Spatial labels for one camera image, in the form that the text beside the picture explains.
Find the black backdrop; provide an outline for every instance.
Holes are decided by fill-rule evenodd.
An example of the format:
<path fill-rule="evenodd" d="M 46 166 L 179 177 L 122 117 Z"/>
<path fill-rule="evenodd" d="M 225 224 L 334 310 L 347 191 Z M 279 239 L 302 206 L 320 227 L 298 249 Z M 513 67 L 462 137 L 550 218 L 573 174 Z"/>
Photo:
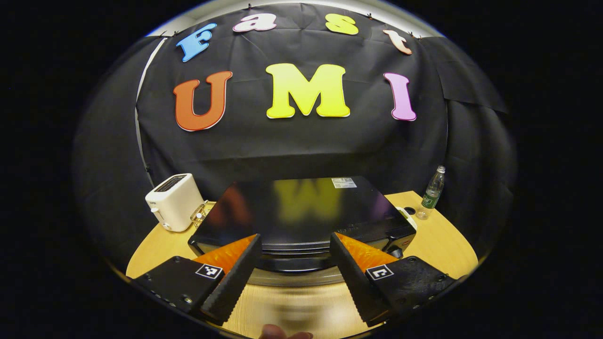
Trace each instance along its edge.
<path fill-rule="evenodd" d="M 277 16 L 268 31 L 233 33 L 240 18 Z M 348 15 L 359 33 L 324 26 L 328 13 Z M 177 43 L 216 23 L 208 49 L 186 63 Z M 400 53 L 383 29 L 397 31 L 413 50 Z M 105 255 L 125 271 L 138 244 L 154 227 L 144 196 L 155 184 L 192 173 L 201 194 L 217 200 L 235 180 L 364 176 L 382 193 L 422 194 L 438 165 L 447 167 L 438 209 L 482 258 L 506 222 L 517 171 L 509 113 L 488 77 L 445 37 L 416 39 L 335 7 L 277 4 L 240 9 L 165 39 L 149 64 L 140 95 L 137 83 L 159 39 L 145 38 L 112 66 L 94 93 L 74 140 L 75 194 L 86 225 Z M 268 119 L 272 76 L 266 67 L 292 63 L 306 78 L 324 64 L 345 67 L 346 118 L 297 114 Z M 216 126 L 184 131 L 174 121 L 173 88 L 202 80 L 194 109 L 209 108 L 205 78 L 231 71 L 226 110 Z M 393 119 L 392 72 L 409 79 L 415 121 Z M 145 163 L 136 142 L 133 110 Z"/>
<path fill-rule="evenodd" d="M 25 138 L 21 147 L 14 139 L 7 143 L 4 173 L 19 175 L 21 182 L 15 182 L 24 193 L 17 200 L 26 208 L 9 208 L 5 216 L 22 217 L 25 211 L 34 222 L 2 246 L 8 251 L 5 310 L 12 315 L 5 325 L 14 337 L 211 337 L 135 294 L 90 249 L 68 166 L 84 98 L 104 71 L 141 36 L 194 4 L 95 5 L 12 3 L 6 10 L 6 46 L 12 51 L 7 55 L 11 65 L 22 67 L 8 68 L 6 91 L 14 100 L 9 107 L 20 109 L 11 111 L 17 120 L 9 118 L 5 128 L 8 135 Z M 519 1 L 404 4 L 476 60 L 510 111 L 517 112 L 513 130 L 520 166 L 512 217 L 493 253 L 436 308 L 383 338 L 601 333 L 595 316 L 601 298 L 593 274 L 597 266 L 588 261 L 594 253 L 584 242 L 593 227 L 577 228 L 576 222 L 560 218 L 578 211 L 575 201 L 582 193 L 573 188 L 582 182 L 575 186 L 566 170 L 578 168 L 584 177 L 584 164 L 573 154 L 593 142 L 584 140 L 575 148 L 571 139 L 576 133 L 594 135 L 596 127 L 587 121 L 589 114 L 561 118 L 591 111 L 587 101 L 567 99 L 595 97 L 580 69 L 594 73 L 596 68 L 578 65 L 596 64 L 587 56 L 597 56 L 597 39 L 587 33 L 598 22 L 597 6 L 541 6 Z M 563 18 L 565 26 L 552 26 L 552 17 Z M 552 48 L 560 43 L 571 48 Z"/>

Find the letter m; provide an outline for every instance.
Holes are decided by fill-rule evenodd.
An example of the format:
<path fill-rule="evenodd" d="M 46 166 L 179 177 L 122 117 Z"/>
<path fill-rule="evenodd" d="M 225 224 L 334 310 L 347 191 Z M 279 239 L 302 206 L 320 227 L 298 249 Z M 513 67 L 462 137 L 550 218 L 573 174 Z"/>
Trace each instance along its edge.
<path fill-rule="evenodd" d="M 316 112 L 320 116 L 345 117 L 350 115 L 343 97 L 342 76 L 346 70 L 337 65 L 321 65 L 310 81 L 290 63 L 277 63 L 266 68 L 274 80 L 272 107 L 266 114 L 271 119 L 290 118 L 295 108 L 289 105 L 289 94 L 304 115 L 310 114 L 320 94 Z"/>

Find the pink letter i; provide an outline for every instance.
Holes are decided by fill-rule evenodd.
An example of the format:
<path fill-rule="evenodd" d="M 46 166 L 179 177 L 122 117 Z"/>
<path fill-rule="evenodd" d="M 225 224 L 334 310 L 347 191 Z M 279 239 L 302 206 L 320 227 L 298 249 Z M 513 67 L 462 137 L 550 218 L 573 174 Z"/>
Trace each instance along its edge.
<path fill-rule="evenodd" d="M 385 73 L 383 76 L 390 82 L 391 91 L 394 94 L 394 109 L 391 111 L 391 116 L 396 120 L 416 120 L 417 115 L 412 111 L 406 86 L 408 79 L 395 73 Z"/>

